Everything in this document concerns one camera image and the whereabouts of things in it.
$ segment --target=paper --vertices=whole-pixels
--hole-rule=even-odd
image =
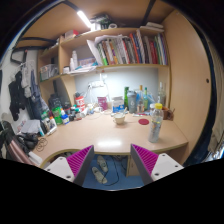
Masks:
[[[75,71],[71,71],[71,72],[69,72],[69,74],[70,74],[71,76],[73,76],[73,75],[75,75],[75,74],[79,74],[79,73],[91,72],[91,71],[96,70],[96,67],[97,67],[97,66],[89,66],[89,67],[80,68],[80,69],[77,69],[77,70],[75,70]]]
[[[94,57],[96,58],[96,61],[98,63],[99,66],[103,66],[103,62],[101,60],[101,57],[100,57],[100,53],[99,51],[97,50],[97,48],[94,46],[94,41],[92,40],[87,40],[87,44],[89,45],[89,48],[92,52],[92,54],[94,55]]]
[[[40,127],[40,120],[28,120],[22,127],[22,133],[38,133]]]

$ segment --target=ceiling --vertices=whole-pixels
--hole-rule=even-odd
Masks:
[[[90,19],[96,15],[108,14],[119,27],[140,27],[150,0],[70,0],[85,12]],[[161,23],[174,8],[160,0],[154,3],[147,21]],[[80,34],[90,31],[70,6],[61,3],[40,17],[23,35],[56,40],[65,32],[75,29]],[[18,47],[50,46],[52,43],[40,40],[20,40]]]

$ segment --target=light fixture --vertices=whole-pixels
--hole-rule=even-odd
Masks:
[[[90,23],[89,19],[86,17],[85,13],[83,11],[79,10],[77,12],[77,14],[82,19],[82,21],[86,24],[86,26],[91,28],[91,23]]]

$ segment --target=book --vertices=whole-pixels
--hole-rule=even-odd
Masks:
[[[106,55],[104,53],[102,43],[99,43],[98,44],[98,51],[100,52],[100,55],[102,56],[102,62],[103,62],[103,64],[104,65],[108,65],[107,58],[106,58]]]
[[[139,48],[139,44],[138,44],[138,40],[135,36],[135,34],[133,33],[133,38],[134,38],[134,41],[135,41],[135,46],[136,46],[136,49],[137,49],[137,53],[138,53],[138,58],[139,58],[139,63],[142,64],[142,57],[141,57],[141,53],[140,53],[140,48]]]
[[[148,29],[148,30],[155,30],[155,31],[158,31],[158,32],[164,32],[164,29],[160,29],[160,28],[153,27],[153,26],[140,26],[140,28]]]
[[[151,52],[152,52],[152,63],[157,64],[156,50],[155,50],[153,41],[150,41],[149,45],[150,45],[150,49],[151,49]]]
[[[145,43],[146,43],[146,46],[147,46],[149,64],[153,64],[152,63],[152,53],[151,53],[151,49],[150,49],[150,45],[149,45],[149,38],[147,36],[144,36],[144,40],[145,40]]]
[[[138,43],[139,43],[141,57],[142,57],[142,64],[145,64],[145,51],[144,51],[144,47],[143,47],[143,43],[142,43],[142,37],[141,37],[140,30],[137,29],[136,33],[137,33]]]
[[[112,54],[113,54],[114,62],[115,62],[116,65],[118,65],[117,56],[115,54],[114,47],[113,47],[113,44],[111,42],[111,39],[109,39],[108,41],[109,41],[110,48],[111,48],[111,51],[112,51]]]
[[[157,27],[157,28],[163,29],[163,25],[158,24],[158,23],[147,22],[146,26]]]
[[[123,43],[123,49],[124,49],[124,53],[125,53],[125,59],[127,61],[127,64],[130,64],[130,59],[128,57],[128,51],[127,51],[127,47],[125,45],[125,41],[124,39],[122,38],[122,43]]]
[[[159,34],[159,35],[160,35],[160,38],[161,38],[162,44],[163,44],[166,65],[168,65],[168,58],[167,58],[167,53],[166,53],[166,44],[165,44],[165,40],[164,40],[164,35],[163,34]]]
[[[129,49],[130,49],[130,52],[131,52],[132,63],[136,64],[137,61],[136,61],[136,58],[135,58],[135,52],[134,52],[134,47],[132,45],[131,38],[127,38],[127,41],[128,41],[128,46],[129,46]]]
[[[133,48],[134,48],[135,58],[136,58],[136,63],[140,63],[140,62],[139,62],[139,58],[138,58],[138,52],[137,52],[137,48],[136,48],[136,45],[135,45],[135,41],[134,41],[133,34],[130,33],[130,34],[129,34],[129,37],[131,38],[131,42],[132,42],[132,45],[133,45]]]
[[[154,47],[155,47],[155,52],[156,52],[156,58],[157,58],[157,64],[161,64],[160,58],[159,58],[159,51],[158,51],[158,46],[156,44],[156,41],[154,40]]]
[[[162,65],[163,64],[163,60],[162,60],[161,50],[160,50],[160,47],[159,47],[159,42],[158,42],[157,36],[155,36],[155,42],[156,42],[156,47],[157,47],[157,54],[158,54],[158,58],[159,58],[159,64]]]
[[[123,43],[122,43],[122,38],[118,37],[116,39],[116,41],[118,43],[118,48],[119,48],[119,52],[120,52],[120,55],[121,55],[121,59],[122,59],[124,64],[127,64],[126,57],[125,57],[125,52],[124,52],[124,47],[123,47]]]
[[[107,62],[108,62],[108,64],[109,64],[109,65],[112,65],[112,64],[111,64],[111,61],[110,61],[109,53],[108,53],[108,51],[107,51],[107,46],[106,46],[106,43],[105,43],[104,40],[102,41],[102,47],[103,47],[103,50],[104,50],[104,52],[105,52],[105,54],[106,54],[106,58],[107,58]]]
[[[115,55],[116,55],[117,60],[118,60],[118,64],[123,64],[123,61],[122,61],[121,56],[120,56],[120,53],[119,53],[119,51],[117,49],[117,44],[116,44],[115,39],[114,38],[111,39],[111,42],[112,42],[112,45],[113,45],[113,48],[114,48],[114,51],[115,51]]]
[[[109,40],[105,40],[106,46],[107,46],[107,51],[109,53],[109,57],[110,57],[110,61],[112,65],[115,65],[115,61],[114,61],[114,57],[113,57],[113,53],[112,50],[110,48],[110,44],[109,44]]]
[[[158,40],[158,44],[159,44],[159,50],[160,50],[160,54],[161,54],[161,58],[162,58],[162,64],[165,65],[165,55],[164,55],[164,49],[163,49],[163,45],[162,45],[162,41],[160,36],[157,36],[157,40]]]
[[[148,56],[147,45],[146,45],[145,41],[142,41],[142,43],[143,43],[143,47],[144,47],[144,51],[145,51],[145,63],[149,64],[149,56]]]
[[[131,49],[130,49],[130,46],[129,46],[129,43],[128,43],[128,38],[125,38],[124,42],[125,42],[125,45],[126,45],[126,48],[127,48],[130,64],[133,64],[134,62],[133,62],[133,58],[132,58],[132,55],[131,55]]]

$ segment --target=box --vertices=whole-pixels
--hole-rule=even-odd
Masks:
[[[56,64],[45,65],[40,68],[40,78],[42,81],[58,74],[58,66]]]
[[[124,100],[122,96],[112,98],[112,111],[113,113],[124,111]]]

